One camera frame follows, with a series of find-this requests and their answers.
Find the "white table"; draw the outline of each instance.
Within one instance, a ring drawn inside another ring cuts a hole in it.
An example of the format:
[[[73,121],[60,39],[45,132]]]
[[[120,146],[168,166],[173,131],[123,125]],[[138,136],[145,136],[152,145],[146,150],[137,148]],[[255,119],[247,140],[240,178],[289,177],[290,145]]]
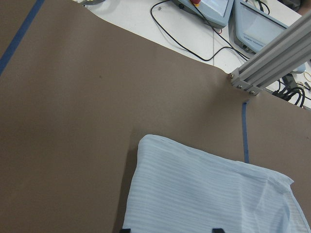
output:
[[[160,2],[160,0],[106,0],[98,5],[86,6],[86,8],[105,21],[170,48],[187,57],[203,62],[179,47],[156,25],[150,16],[150,8],[158,2]],[[256,4],[254,0],[249,0],[249,2]],[[270,15],[288,26],[300,18],[298,13],[292,11],[277,0],[267,0],[267,4],[271,11]],[[217,50],[227,45],[208,25],[203,23],[202,19],[196,15],[180,10],[172,2],[166,2],[155,7],[153,13],[159,23],[177,41],[201,57],[206,59],[210,58]],[[223,28],[222,36],[226,39],[229,38],[227,26]],[[231,50],[222,50],[214,59],[204,63],[216,66],[224,72],[230,73],[241,66],[244,60]],[[310,62],[306,63],[306,68],[307,71],[311,73]],[[294,74],[294,78],[297,82],[304,83],[306,81],[303,74]],[[268,89],[277,90],[278,82],[270,85]],[[311,92],[308,90],[305,91],[306,96],[311,98]],[[294,103],[296,98],[297,97],[293,97],[291,102]],[[304,105],[311,108],[311,100],[305,99]]]

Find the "light blue striped cloth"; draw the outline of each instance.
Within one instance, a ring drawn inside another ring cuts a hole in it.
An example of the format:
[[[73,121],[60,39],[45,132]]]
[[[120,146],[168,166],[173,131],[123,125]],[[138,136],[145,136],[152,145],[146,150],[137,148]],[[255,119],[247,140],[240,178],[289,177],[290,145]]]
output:
[[[276,171],[224,159],[147,135],[128,196],[123,228],[131,233],[310,233]]]

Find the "white surface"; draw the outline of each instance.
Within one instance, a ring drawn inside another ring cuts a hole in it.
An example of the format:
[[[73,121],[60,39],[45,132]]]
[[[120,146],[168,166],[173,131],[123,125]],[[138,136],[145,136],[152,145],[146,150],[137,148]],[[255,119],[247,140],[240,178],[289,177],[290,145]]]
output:
[[[127,200],[132,233],[309,233],[293,181],[276,171],[231,161],[147,135]]]
[[[187,57],[203,62],[180,48],[155,24],[150,16],[150,8],[158,2],[160,0],[106,0],[98,5],[87,6],[87,8],[98,17],[112,24],[152,40]],[[249,2],[258,7],[256,1],[249,0]],[[266,2],[271,11],[270,15],[288,26],[300,18],[298,13],[292,11],[277,0],[267,0]],[[209,26],[204,24],[202,19],[180,10],[172,2],[166,2],[155,7],[153,13],[159,23],[177,41],[205,59],[210,58],[221,47],[227,46],[227,43]],[[229,38],[228,27],[223,28],[221,35],[226,39]],[[245,55],[249,57],[253,56],[234,45],[232,39],[230,39],[230,42]],[[240,67],[244,63],[244,60],[232,50],[222,50],[214,59],[204,63],[214,65],[224,72],[230,73],[237,67]],[[306,67],[307,71],[311,72],[310,64],[306,65]],[[303,81],[304,83],[303,74],[298,74],[296,81]],[[306,91],[306,94],[311,98],[311,93]],[[311,100],[306,100],[305,103],[306,106],[311,108]]]

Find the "person's arm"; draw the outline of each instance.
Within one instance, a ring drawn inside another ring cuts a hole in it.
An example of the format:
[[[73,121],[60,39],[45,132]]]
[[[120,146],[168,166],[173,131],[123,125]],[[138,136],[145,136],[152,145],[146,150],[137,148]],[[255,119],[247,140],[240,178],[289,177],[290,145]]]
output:
[[[311,9],[311,0],[301,0],[300,8],[297,13],[304,15]]]

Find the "blue tape strip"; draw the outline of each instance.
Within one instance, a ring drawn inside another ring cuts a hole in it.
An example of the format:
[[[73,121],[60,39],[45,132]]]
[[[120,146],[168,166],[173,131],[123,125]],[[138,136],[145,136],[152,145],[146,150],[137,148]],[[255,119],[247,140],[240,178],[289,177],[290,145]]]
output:
[[[35,15],[40,10],[44,0],[37,0],[30,10],[29,14],[25,18],[23,24],[15,34],[13,40],[11,41],[9,47],[4,52],[3,56],[0,59],[0,75],[6,68],[6,65],[9,63],[11,57],[13,56],[15,50],[17,49],[18,45],[20,44],[22,38],[24,37],[25,33],[27,32],[31,22],[33,21]]]
[[[244,162],[249,164],[247,127],[246,127],[246,106],[247,104],[248,104],[248,101],[242,104],[242,131],[243,131],[243,146],[244,146]]]

